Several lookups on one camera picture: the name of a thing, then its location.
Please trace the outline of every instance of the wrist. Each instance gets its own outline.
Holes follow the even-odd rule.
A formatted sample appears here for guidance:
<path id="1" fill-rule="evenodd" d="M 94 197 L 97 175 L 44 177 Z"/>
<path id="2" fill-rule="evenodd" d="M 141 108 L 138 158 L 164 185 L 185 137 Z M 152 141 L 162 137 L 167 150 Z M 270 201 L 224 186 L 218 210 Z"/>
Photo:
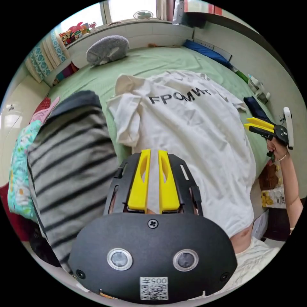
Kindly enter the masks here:
<path id="1" fill-rule="evenodd" d="M 282 166 L 283 164 L 287 163 L 290 159 L 291 159 L 290 153 L 287 151 L 287 152 L 285 153 L 285 155 L 284 155 L 283 157 L 280 158 L 280 161 L 279 161 L 280 166 Z"/>

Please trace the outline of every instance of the red cloth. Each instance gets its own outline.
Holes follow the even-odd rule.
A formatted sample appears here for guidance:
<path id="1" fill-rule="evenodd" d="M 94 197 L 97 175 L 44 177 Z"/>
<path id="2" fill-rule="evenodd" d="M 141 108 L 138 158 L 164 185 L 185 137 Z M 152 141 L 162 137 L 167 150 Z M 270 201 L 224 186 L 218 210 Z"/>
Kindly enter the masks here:
<path id="1" fill-rule="evenodd" d="M 0 199 L 5 209 L 9 221 L 21 241 L 29 241 L 29 237 L 34 229 L 34 222 L 27 220 L 21 215 L 11 213 L 7 204 L 7 192 L 9 184 L 0 187 Z"/>
<path id="2" fill-rule="evenodd" d="M 35 114 L 36 112 L 38 111 L 41 111 L 41 110 L 44 110 L 44 109 L 47 109 L 49 108 L 51 105 L 51 99 L 50 98 L 44 98 L 42 100 L 42 102 L 38 105 L 38 107 L 36 108 L 36 110 L 34 111 L 33 114 Z"/>

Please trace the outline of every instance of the bracelet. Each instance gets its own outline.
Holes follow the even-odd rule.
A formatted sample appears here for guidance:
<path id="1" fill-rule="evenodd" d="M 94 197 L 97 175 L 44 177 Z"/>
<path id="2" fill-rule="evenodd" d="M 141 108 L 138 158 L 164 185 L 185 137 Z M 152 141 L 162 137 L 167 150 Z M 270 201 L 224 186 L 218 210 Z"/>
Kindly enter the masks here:
<path id="1" fill-rule="evenodd" d="M 287 153 L 286 153 L 281 159 L 277 159 L 277 162 L 280 162 L 280 161 L 283 160 L 286 156 L 287 156 Z"/>

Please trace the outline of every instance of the person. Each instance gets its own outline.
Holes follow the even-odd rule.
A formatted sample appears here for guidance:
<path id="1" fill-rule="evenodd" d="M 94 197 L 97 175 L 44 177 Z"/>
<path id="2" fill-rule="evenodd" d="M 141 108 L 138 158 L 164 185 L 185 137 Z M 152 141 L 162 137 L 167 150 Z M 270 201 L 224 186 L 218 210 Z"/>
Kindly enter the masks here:
<path id="1" fill-rule="evenodd" d="M 281 145 L 276 138 L 267 141 L 267 148 L 274 153 L 275 159 L 280 162 L 285 203 L 290 222 L 289 234 L 291 234 L 303 210 L 294 164 L 287 148 Z M 238 266 L 223 289 L 212 295 L 231 290 L 248 282 L 279 252 L 279 248 L 271 248 L 253 237 L 252 229 L 253 224 L 230 238 L 237 257 Z"/>

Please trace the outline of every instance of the black plastic mount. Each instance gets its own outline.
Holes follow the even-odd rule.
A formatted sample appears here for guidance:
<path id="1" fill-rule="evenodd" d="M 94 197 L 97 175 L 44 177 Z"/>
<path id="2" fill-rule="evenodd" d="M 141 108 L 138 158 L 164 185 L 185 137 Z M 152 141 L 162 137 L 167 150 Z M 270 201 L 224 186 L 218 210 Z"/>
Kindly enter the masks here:
<path id="1" fill-rule="evenodd" d="M 109 214 L 115 194 L 112 213 L 122 213 L 125 210 L 127 212 L 144 213 L 143 211 L 129 210 L 127 207 L 140 155 L 140 153 L 134 153 L 121 163 L 109 188 L 104 215 Z M 196 208 L 198 215 L 203 216 L 200 191 L 186 162 L 174 154 L 169 154 L 168 157 L 183 213 L 195 214 L 194 208 Z M 181 166 L 184 168 L 188 180 L 185 178 Z M 178 211 L 163 212 L 163 214 L 171 213 L 178 213 Z"/>

